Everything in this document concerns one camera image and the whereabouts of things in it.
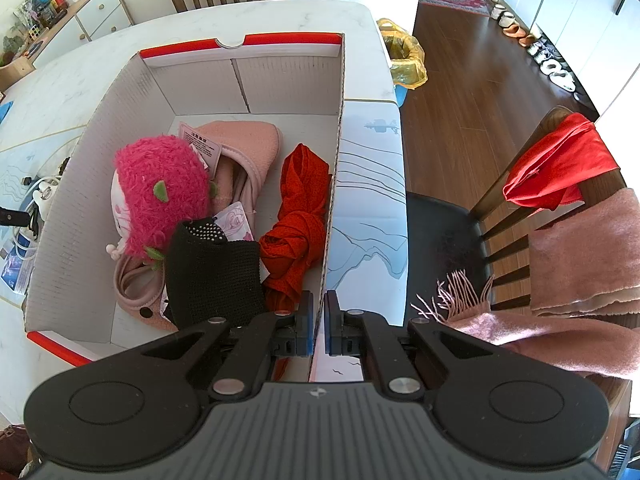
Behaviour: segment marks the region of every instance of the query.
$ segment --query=white drawer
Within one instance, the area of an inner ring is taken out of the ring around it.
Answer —
[[[82,9],[78,10],[78,18],[86,33],[89,36],[93,35],[100,24],[119,5],[120,0],[89,0],[85,3]]]
[[[102,22],[102,25],[96,29],[96,31],[91,35],[92,41],[97,40],[103,36],[108,34],[113,34],[114,32],[118,32],[123,28],[127,28],[131,26],[131,22],[127,17],[127,13],[124,11],[122,6],[116,7],[109,17]]]
[[[71,18],[65,26],[46,44],[44,50],[33,60],[36,68],[42,68],[49,61],[66,54],[70,50],[88,43],[89,38],[75,18]]]

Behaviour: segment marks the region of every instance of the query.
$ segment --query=yellow trash bag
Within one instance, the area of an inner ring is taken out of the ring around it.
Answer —
[[[427,81],[424,50],[411,34],[388,18],[376,22],[391,58],[394,84],[413,90]]]

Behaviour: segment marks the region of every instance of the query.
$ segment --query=stuffed animal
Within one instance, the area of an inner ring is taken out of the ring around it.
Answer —
[[[145,137],[116,153],[111,209],[120,234],[107,252],[159,263],[176,226],[207,216],[209,174],[195,147],[174,136]]]

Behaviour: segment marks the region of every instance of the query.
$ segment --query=brown shoe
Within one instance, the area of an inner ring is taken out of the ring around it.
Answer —
[[[524,38],[520,38],[518,40],[518,43],[520,44],[520,46],[523,46],[524,48],[529,48],[536,41],[537,39],[533,34],[527,34]]]
[[[509,38],[524,38],[527,35],[527,31],[517,23],[514,23],[511,27],[504,28],[502,33]]]

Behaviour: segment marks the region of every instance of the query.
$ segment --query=red knotted cloth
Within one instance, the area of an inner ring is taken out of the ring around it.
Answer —
[[[324,255],[324,211],[329,165],[304,144],[285,158],[278,222],[260,238],[260,258],[270,272],[262,283],[267,308],[293,312],[307,269]]]
[[[517,205],[553,210],[582,200],[579,182],[617,168],[594,124],[575,113],[519,158],[502,192]]]

